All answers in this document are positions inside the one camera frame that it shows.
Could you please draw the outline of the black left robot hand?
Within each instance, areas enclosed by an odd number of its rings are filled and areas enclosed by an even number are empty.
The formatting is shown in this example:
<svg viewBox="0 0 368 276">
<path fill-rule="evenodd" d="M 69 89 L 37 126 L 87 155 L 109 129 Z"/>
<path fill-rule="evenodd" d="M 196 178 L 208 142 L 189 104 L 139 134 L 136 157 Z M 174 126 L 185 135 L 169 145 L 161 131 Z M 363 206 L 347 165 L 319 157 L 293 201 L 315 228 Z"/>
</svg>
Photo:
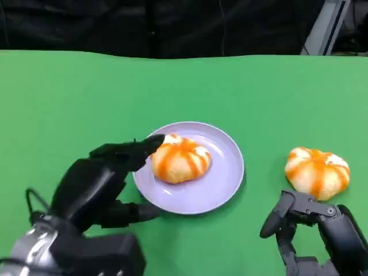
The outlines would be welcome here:
<svg viewBox="0 0 368 276">
<path fill-rule="evenodd" d="M 142 141 L 107 143 L 76 160 L 58 184 L 48 213 L 80 232 L 92 225 L 122 228 L 159 217 L 159 209 L 151 204 L 123 203 L 117 197 L 127 175 L 144 167 L 164 138 L 158 134 Z"/>
</svg>

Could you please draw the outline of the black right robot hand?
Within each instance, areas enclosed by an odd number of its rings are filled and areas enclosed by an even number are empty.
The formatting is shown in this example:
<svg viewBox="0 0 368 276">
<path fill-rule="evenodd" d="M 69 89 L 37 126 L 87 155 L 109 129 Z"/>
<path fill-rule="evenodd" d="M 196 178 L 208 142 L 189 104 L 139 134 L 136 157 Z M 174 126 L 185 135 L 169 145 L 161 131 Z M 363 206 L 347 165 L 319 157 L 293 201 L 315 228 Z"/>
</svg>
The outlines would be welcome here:
<svg viewBox="0 0 368 276">
<path fill-rule="evenodd" d="M 313 256 L 297 256 L 292 241 L 298 224 L 318 227 L 329 255 L 324 264 Z M 312 195 L 283 189 L 259 236 L 275 236 L 286 275 L 367 275 L 367 240 L 345 205 L 320 203 Z"/>
</svg>

